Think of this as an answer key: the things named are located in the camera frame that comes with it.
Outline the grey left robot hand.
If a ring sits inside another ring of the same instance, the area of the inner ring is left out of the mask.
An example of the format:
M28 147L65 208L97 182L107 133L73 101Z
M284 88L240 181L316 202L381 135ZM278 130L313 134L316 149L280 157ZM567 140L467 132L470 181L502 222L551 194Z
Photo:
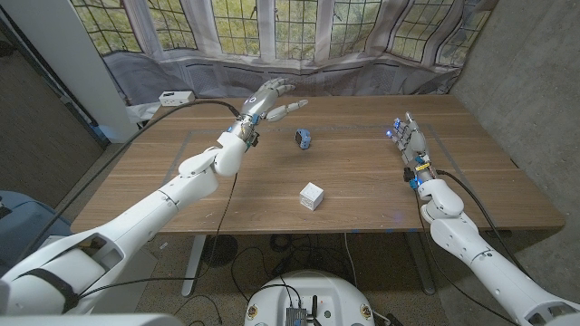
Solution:
M275 78L266 81L244 101L241 107L241 114L249 115L250 117L254 115L265 116L268 122L280 121L290 112L298 110L308 103L308 100L300 100L274 108L278 98L294 89L295 86L290 84L288 79L285 78Z

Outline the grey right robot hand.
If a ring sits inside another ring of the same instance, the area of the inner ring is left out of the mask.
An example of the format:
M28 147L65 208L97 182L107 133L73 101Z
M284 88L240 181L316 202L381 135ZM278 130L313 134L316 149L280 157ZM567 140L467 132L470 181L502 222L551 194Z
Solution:
M407 167L414 168L430 162L427 141L410 112L407 111L403 119L396 118L392 128L386 131L386 136L399 149Z

